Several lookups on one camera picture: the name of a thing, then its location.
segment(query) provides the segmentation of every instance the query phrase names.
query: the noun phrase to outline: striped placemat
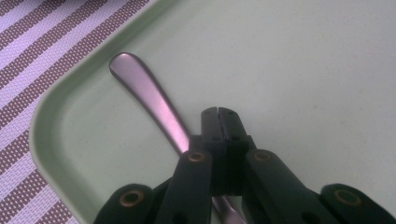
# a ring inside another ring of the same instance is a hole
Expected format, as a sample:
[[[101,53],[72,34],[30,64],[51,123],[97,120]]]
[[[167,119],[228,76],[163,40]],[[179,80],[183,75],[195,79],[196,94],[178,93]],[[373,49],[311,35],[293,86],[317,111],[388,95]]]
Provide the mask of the striped placemat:
[[[149,0],[0,1],[0,223],[77,223],[28,145],[44,91]]]

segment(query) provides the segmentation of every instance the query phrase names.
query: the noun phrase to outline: black plastic part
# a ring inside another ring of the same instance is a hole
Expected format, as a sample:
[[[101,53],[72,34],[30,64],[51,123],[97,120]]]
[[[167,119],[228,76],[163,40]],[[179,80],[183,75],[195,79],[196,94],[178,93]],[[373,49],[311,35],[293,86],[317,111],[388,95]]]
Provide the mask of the black plastic part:
[[[211,107],[201,114],[202,149],[210,152],[212,165],[212,195],[220,196],[226,188],[226,146],[219,123],[218,109]]]
[[[248,182],[244,185],[242,209],[248,224],[270,224],[270,218],[265,213],[262,204]]]
[[[270,151],[254,149],[247,153],[246,178],[271,223],[339,223]]]
[[[147,223],[154,200],[151,188],[131,184],[116,190],[97,215],[94,224]]]
[[[320,199],[342,223],[395,224],[395,218],[361,191],[347,185],[325,186]]]
[[[219,119],[227,146],[227,194],[242,195],[244,185],[244,163],[249,150],[248,136],[238,114],[220,107]]]
[[[158,211],[160,210],[161,204],[163,203],[163,197],[168,190],[171,180],[172,178],[167,179],[166,181],[161,183],[161,185],[157,186],[155,189],[152,190],[154,192],[154,200],[147,215],[145,224],[154,223],[155,217],[158,215]]]
[[[189,150],[198,150],[202,148],[202,137],[201,135],[190,136]]]
[[[210,223],[212,156],[187,151],[178,161],[155,223]]]
[[[257,149],[256,144],[254,144],[253,138],[250,135],[247,136],[247,144],[248,144],[248,149],[249,150]]]

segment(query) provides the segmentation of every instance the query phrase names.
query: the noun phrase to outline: light green tray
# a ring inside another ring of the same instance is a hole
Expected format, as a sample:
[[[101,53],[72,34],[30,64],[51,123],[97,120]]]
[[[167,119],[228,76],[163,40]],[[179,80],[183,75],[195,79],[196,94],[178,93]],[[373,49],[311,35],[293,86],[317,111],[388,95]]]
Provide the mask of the light green tray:
[[[176,152],[108,71],[128,51],[191,133],[202,110],[231,108],[307,187],[345,183],[395,216],[395,22],[392,1],[154,2],[43,96],[35,164],[81,223],[118,187],[172,175]]]

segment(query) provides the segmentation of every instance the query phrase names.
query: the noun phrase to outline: purple and white stripes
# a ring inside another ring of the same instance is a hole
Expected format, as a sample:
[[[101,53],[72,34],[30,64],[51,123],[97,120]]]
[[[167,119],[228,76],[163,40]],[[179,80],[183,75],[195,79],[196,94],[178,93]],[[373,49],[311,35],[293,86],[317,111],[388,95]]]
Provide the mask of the purple and white stripes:
[[[77,223],[32,162],[30,120],[44,91],[148,2],[0,2],[0,223]]]

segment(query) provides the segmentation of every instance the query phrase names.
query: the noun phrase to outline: table surface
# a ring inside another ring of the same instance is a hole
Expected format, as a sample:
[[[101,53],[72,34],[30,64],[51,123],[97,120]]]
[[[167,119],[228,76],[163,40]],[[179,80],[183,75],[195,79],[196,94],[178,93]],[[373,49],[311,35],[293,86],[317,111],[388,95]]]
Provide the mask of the table surface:
[[[0,223],[77,223],[32,162],[44,91],[149,0],[0,1]]]

